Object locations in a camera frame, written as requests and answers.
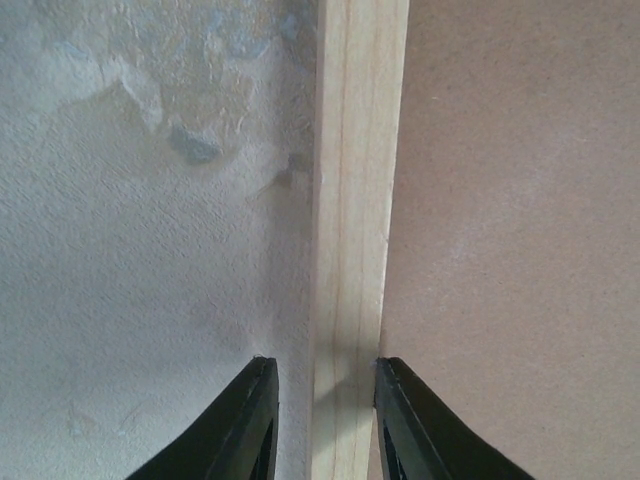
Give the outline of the brown backing board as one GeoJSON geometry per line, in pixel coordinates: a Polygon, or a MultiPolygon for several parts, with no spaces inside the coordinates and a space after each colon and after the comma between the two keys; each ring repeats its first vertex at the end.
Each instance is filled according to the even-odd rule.
{"type": "Polygon", "coordinates": [[[411,4],[383,349],[534,477],[638,477],[637,2],[411,4]]]}

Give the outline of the light wooden picture frame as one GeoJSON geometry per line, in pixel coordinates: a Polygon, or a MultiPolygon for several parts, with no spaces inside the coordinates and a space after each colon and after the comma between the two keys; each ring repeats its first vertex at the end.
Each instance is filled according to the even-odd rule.
{"type": "Polygon", "coordinates": [[[409,5],[319,5],[307,471],[368,474],[409,5]]]}

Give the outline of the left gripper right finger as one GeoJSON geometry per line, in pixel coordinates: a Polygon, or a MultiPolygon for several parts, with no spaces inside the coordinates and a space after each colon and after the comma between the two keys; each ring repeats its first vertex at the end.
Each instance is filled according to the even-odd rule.
{"type": "Polygon", "coordinates": [[[374,405],[385,479],[529,479],[400,358],[379,358],[374,405]]]}

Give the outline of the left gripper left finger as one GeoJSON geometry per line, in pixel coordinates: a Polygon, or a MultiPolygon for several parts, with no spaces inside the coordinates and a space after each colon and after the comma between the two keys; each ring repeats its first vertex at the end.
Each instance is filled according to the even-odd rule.
{"type": "Polygon", "coordinates": [[[129,477],[273,479],[278,395],[276,360],[253,358],[181,435],[129,477]]]}

